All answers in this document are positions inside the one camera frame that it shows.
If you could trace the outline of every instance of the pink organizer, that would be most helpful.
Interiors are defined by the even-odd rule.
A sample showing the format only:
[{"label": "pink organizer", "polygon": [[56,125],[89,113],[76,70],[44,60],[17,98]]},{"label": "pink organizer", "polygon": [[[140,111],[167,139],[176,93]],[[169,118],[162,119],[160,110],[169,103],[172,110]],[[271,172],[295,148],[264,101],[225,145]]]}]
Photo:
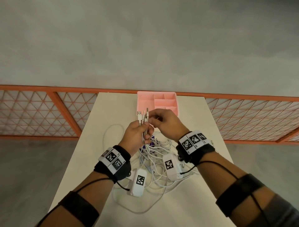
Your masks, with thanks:
[{"label": "pink organizer", "polygon": [[175,92],[161,91],[138,91],[137,92],[137,111],[149,111],[154,109],[169,109],[176,116],[179,116],[179,107]]}]

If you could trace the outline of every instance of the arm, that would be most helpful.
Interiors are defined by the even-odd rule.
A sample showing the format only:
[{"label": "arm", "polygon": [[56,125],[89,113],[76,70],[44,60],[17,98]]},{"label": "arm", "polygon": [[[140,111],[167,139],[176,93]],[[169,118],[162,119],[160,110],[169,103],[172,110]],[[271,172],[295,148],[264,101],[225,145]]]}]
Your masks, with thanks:
[{"label": "arm", "polygon": [[[139,126],[138,121],[129,124],[121,142],[118,144],[124,148],[131,156],[133,156],[140,147],[142,147],[142,133],[148,130],[145,135],[145,143],[150,144],[150,137],[154,129],[148,122]],[[94,183],[92,181],[108,178],[107,175],[93,171],[81,184],[73,191],[78,191],[78,194],[90,203],[99,214],[101,214],[106,200],[114,186],[114,182],[110,179],[100,180]],[[84,225],[64,207],[56,206],[50,213],[37,224],[37,226],[73,226],[83,227]]]},{"label": "arm", "polygon": [[[155,128],[159,128],[164,136],[176,142],[190,132],[190,130],[181,123],[179,118],[171,110],[155,109],[149,113],[149,116],[150,124],[152,124]],[[220,164],[232,172],[237,178],[247,174],[223,158],[217,152],[205,154],[201,158],[199,165],[197,165],[197,169],[217,199],[236,181],[236,178],[225,171],[221,166],[214,163],[206,163],[204,161],[213,161]],[[263,186],[256,190],[253,195],[260,208],[265,209],[274,198],[275,193],[266,186]],[[256,205],[253,198],[248,196],[233,210],[229,217],[236,226],[248,226],[260,216],[260,208]],[[265,219],[262,219],[261,222],[264,226],[267,226]]]}]

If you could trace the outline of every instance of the white table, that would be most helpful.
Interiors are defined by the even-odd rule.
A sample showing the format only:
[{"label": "white table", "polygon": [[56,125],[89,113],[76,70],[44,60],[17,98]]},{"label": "white table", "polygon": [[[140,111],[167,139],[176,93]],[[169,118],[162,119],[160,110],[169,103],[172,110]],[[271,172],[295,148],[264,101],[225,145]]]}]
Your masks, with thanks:
[{"label": "white table", "polygon": [[[183,124],[190,130],[202,131],[213,141],[216,150],[232,162],[205,99],[189,96],[178,96],[177,99]],[[112,124],[121,124],[126,128],[130,122],[136,120],[136,104],[136,94],[98,94],[50,210],[93,170],[98,157],[104,152],[103,147],[106,149],[118,144],[122,136],[121,127],[113,126],[109,130],[107,128]],[[158,195],[149,193],[135,198],[127,195],[124,190],[115,190],[115,197],[134,211],[146,210],[159,198]],[[110,195],[96,226],[234,226],[215,202],[216,199],[202,177],[191,176],[165,194],[145,214],[133,214],[125,210],[114,203]]]}]

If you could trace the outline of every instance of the gray sleeve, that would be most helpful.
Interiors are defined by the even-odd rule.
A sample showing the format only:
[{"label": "gray sleeve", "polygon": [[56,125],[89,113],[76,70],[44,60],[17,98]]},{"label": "gray sleeve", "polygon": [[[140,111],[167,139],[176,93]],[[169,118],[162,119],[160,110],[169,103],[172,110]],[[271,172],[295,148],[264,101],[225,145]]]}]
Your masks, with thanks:
[{"label": "gray sleeve", "polygon": [[[271,227],[299,227],[299,212],[279,195],[275,195],[264,213]],[[247,227],[267,226],[265,219],[260,214]]]}]

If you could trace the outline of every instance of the left hand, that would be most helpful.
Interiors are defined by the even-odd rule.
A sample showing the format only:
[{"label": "left hand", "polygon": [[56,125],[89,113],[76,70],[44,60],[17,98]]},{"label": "left hand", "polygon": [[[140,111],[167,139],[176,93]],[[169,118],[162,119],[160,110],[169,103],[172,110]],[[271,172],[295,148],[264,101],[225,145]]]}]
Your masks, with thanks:
[{"label": "left hand", "polygon": [[138,121],[133,121],[127,127],[122,140],[119,142],[119,146],[124,148],[131,157],[138,151],[139,148],[143,146],[142,143],[142,133],[147,129],[147,134],[145,135],[145,144],[150,144],[150,138],[154,132],[154,128],[145,122],[139,126]]}]

